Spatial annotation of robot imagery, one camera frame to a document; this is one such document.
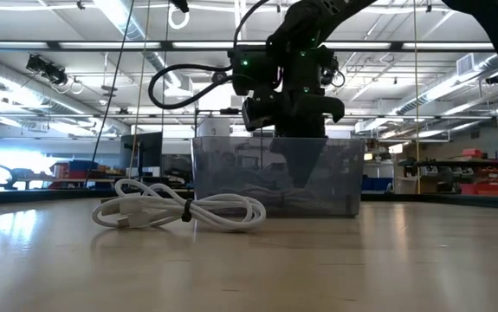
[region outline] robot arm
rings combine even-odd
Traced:
[[[247,18],[268,0],[255,4],[236,30],[234,48],[228,53],[231,66],[212,68],[179,64],[158,72],[149,86],[152,102],[163,109],[185,107],[213,88],[232,81],[238,95],[248,95],[243,103],[247,130],[275,125],[278,136],[316,138],[324,136],[322,115],[333,120],[344,116],[344,105],[336,98],[324,96],[322,86],[331,83],[338,62],[333,51],[321,46],[345,20],[375,0],[301,0],[293,4],[282,25],[272,34],[265,50],[236,44],[236,37]],[[472,15],[485,29],[498,53],[498,0],[443,0],[451,9]],[[153,95],[157,79],[167,71],[198,68],[233,75],[215,81],[193,98],[173,105],[160,103]],[[281,92],[276,92],[282,83]]]

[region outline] transparent container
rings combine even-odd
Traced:
[[[197,198],[235,193],[271,217],[354,217],[362,140],[203,137],[191,143]]]

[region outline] white usb cable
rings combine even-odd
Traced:
[[[142,193],[125,194],[121,187],[134,185]],[[93,221],[102,226],[117,228],[142,228],[160,226],[191,217],[223,231],[250,231],[262,225],[266,219],[266,209],[261,202],[236,194],[219,194],[200,200],[188,201],[177,195],[167,185],[146,186],[132,179],[121,179],[115,184],[118,197],[99,205],[93,211]],[[155,190],[170,194],[162,198]],[[244,208],[247,213],[242,221],[219,217],[211,211],[226,208]],[[120,214],[121,218],[105,221],[102,216]]]

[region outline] computer monitor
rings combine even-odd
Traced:
[[[135,142],[135,156],[133,158],[133,167],[139,169],[139,175],[142,168],[160,167],[162,160],[162,133],[140,133],[137,134]],[[120,166],[129,168],[131,164],[133,148],[133,136],[124,135],[120,142]]]

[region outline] table surface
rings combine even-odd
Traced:
[[[498,210],[107,230],[97,200],[0,205],[0,311],[498,311]]]

